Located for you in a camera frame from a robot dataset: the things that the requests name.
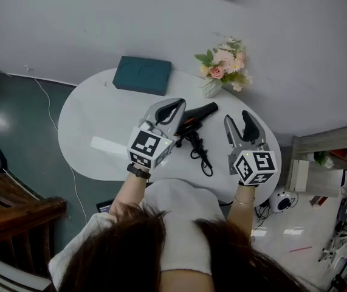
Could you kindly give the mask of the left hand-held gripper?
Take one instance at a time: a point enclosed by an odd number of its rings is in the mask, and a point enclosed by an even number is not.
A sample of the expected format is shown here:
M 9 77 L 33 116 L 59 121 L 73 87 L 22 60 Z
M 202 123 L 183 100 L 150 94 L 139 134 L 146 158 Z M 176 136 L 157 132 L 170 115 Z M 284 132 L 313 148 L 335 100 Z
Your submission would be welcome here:
M 171 153 L 176 131 L 186 109 L 182 98 L 165 99 L 151 105 L 129 138 L 131 162 L 153 171 Z

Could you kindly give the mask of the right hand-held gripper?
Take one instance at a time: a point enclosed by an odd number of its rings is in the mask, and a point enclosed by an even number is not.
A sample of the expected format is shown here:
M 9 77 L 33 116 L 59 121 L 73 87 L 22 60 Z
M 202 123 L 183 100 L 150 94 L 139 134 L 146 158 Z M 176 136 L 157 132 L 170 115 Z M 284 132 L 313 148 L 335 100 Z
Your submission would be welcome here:
M 245 123 L 241 137 L 234 120 L 226 115 L 224 127 L 232 152 L 228 155 L 230 175 L 238 175 L 244 186 L 266 183 L 277 171 L 274 151 L 269 150 L 264 128 L 248 111 L 242 111 Z

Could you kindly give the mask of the black hair dryer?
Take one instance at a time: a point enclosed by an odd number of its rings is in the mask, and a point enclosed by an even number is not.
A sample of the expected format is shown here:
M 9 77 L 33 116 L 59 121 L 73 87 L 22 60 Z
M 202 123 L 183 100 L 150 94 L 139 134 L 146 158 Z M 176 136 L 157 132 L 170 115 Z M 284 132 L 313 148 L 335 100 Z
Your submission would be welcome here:
M 211 102 L 199 108 L 190 109 L 184 112 L 179 127 L 175 133 L 177 136 L 176 148 L 181 148 L 182 141 L 187 140 L 191 146 L 191 159 L 201 160 L 201 169 L 205 176 L 213 176 L 213 167 L 208 160 L 207 152 L 204 149 L 203 139 L 199 137 L 198 130 L 203 126 L 203 121 L 217 112 L 218 106 L 215 102 Z

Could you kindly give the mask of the white kidney-shaped table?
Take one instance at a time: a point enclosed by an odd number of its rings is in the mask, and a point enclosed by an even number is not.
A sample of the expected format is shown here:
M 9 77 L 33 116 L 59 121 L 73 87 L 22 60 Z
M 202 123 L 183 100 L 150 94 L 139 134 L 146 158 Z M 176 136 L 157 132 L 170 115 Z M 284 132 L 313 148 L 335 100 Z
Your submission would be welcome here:
M 94 138 L 127 145 L 132 129 L 147 109 L 161 96 L 117 89 L 113 85 L 115 69 L 100 72 L 80 83 L 65 101 L 58 123 L 58 142 L 69 165 L 79 174 L 102 181 L 123 181 L 127 177 L 128 158 L 112 155 L 92 146 Z M 228 171 L 228 144 L 224 117 L 230 116 L 238 128 L 244 128 L 241 113 L 248 106 L 226 90 L 213 98 L 218 111 L 208 117 L 199 136 L 213 167 L 207 177 L 201 162 L 190 156 L 191 145 L 183 142 L 151 174 L 151 180 L 181 179 L 192 186 L 211 190 L 226 203 L 233 199 L 238 177 Z

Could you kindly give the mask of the person's left forearm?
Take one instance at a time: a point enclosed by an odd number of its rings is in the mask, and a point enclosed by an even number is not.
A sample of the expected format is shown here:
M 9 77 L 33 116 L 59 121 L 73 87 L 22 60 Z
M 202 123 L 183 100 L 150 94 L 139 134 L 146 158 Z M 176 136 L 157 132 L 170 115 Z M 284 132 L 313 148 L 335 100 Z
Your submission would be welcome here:
M 109 214 L 115 218 L 121 216 L 124 205 L 139 205 L 145 195 L 148 180 L 129 172 L 110 207 Z

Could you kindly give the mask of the person's right forearm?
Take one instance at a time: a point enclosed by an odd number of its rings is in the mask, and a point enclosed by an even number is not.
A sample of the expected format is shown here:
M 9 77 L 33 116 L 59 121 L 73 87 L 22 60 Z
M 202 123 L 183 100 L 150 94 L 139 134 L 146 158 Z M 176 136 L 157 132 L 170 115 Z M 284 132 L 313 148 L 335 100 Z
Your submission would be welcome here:
M 255 189 L 255 186 L 239 183 L 227 215 L 227 221 L 236 225 L 248 237 L 252 234 Z

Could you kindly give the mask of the teal box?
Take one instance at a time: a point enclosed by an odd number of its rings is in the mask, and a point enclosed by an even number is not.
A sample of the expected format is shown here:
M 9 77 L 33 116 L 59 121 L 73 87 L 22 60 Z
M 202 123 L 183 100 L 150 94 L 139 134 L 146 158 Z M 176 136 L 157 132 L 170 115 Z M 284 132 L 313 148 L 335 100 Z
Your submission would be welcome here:
M 112 84 L 117 89 L 164 96 L 170 72 L 169 61 L 122 56 Z

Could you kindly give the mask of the white ribbed vase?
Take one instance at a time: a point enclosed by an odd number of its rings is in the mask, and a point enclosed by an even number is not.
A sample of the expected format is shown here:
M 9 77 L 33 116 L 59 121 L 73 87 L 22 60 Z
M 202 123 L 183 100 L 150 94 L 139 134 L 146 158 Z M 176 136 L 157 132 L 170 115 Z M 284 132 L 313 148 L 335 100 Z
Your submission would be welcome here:
M 220 79 L 206 78 L 204 84 L 201 87 L 202 95 L 205 98 L 213 98 L 219 93 L 222 88 L 222 82 Z

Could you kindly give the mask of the black wristband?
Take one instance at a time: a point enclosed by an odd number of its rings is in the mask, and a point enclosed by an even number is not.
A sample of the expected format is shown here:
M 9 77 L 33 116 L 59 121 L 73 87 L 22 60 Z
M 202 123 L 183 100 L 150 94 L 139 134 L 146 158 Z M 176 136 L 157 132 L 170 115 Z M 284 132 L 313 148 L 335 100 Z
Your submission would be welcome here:
M 144 172 L 141 169 L 138 169 L 134 166 L 134 163 L 131 163 L 127 166 L 127 171 L 135 175 L 136 177 L 149 180 L 151 175 L 148 172 Z

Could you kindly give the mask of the pink flower bouquet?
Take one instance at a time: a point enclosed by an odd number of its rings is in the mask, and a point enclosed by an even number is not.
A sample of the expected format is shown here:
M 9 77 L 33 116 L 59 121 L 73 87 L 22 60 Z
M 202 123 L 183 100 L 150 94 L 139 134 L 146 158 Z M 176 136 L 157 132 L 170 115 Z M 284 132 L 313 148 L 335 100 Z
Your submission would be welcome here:
M 241 40 L 227 37 L 217 47 L 204 54 L 196 54 L 200 62 L 202 78 L 220 79 L 223 86 L 230 85 L 234 91 L 240 92 L 252 83 L 252 76 L 246 69 L 246 47 Z

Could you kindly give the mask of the white flat box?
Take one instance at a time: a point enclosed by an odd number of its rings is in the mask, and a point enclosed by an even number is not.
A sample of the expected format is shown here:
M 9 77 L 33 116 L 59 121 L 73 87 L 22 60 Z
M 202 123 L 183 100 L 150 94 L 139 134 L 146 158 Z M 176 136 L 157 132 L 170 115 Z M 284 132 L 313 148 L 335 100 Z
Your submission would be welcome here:
M 287 188 L 290 191 L 305 192 L 309 173 L 309 161 L 294 159 L 290 168 Z

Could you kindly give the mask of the white round appliance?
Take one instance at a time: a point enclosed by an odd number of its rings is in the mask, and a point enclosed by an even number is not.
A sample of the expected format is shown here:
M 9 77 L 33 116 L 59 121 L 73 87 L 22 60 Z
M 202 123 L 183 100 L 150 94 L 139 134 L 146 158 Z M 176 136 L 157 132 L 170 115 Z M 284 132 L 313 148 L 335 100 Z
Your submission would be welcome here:
M 276 188 L 269 197 L 270 210 L 273 213 L 281 213 L 289 209 L 295 201 L 294 196 L 283 188 Z

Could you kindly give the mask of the grey shelf unit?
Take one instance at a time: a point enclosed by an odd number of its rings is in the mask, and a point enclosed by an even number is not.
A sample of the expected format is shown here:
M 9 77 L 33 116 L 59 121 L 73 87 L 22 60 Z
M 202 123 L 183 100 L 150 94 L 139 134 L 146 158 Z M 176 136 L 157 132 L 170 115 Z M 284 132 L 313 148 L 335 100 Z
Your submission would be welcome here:
M 343 171 L 347 170 L 347 126 L 303 137 L 295 136 L 289 150 L 284 153 L 283 161 L 283 186 L 286 190 L 293 160 L 305 160 L 309 161 L 306 191 L 297 193 L 331 198 L 339 196 Z M 326 152 L 325 165 L 318 165 L 314 161 L 316 151 Z

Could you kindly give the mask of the red flat box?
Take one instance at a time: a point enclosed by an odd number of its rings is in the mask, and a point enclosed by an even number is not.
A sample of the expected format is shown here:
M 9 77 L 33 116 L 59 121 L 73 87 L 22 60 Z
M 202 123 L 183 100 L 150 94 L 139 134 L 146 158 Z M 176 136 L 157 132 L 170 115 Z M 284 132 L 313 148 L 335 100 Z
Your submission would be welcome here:
M 326 196 L 313 196 L 309 201 L 312 208 L 321 208 L 328 198 Z

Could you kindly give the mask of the dark tablet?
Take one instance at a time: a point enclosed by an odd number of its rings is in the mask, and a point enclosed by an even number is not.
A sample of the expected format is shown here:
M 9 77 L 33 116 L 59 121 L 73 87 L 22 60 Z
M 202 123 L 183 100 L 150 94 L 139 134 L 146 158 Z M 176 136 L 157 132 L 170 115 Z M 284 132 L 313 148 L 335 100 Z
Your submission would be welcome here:
M 113 202 L 114 202 L 114 200 L 111 199 L 111 200 L 107 200 L 107 201 L 104 201 L 101 203 L 97 203 L 96 207 L 97 207 L 98 212 L 99 213 L 109 213 Z

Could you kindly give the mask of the person's white shirt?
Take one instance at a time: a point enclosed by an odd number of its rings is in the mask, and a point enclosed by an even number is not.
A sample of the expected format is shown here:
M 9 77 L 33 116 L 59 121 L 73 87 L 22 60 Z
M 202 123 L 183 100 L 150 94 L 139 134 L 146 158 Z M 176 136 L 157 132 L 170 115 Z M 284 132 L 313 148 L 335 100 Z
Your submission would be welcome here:
M 163 218 L 166 238 L 161 257 L 162 271 L 187 269 L 211 275 L 208 243 L 194 221 L 223 217 L 217 197 L 209 190 L 195 188 L 185 181 L 163 179 L 146 188 L 140 204 L 167 211 Z M 110 227 L 113 219 L 107 213 L 94 214 L 81 232 L 49 262 L 55 288 L 60 286 L 66 267 L 81 244 L 90 235 Z

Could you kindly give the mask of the brown wooden bench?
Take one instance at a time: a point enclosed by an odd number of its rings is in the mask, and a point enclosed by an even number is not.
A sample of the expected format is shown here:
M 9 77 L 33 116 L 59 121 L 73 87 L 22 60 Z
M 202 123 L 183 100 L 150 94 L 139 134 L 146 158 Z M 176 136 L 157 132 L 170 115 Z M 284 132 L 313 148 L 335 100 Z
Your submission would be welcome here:
M 0 242 L 63 217 L 67 201 L 38 198 L 12 177 L 0 173 Z

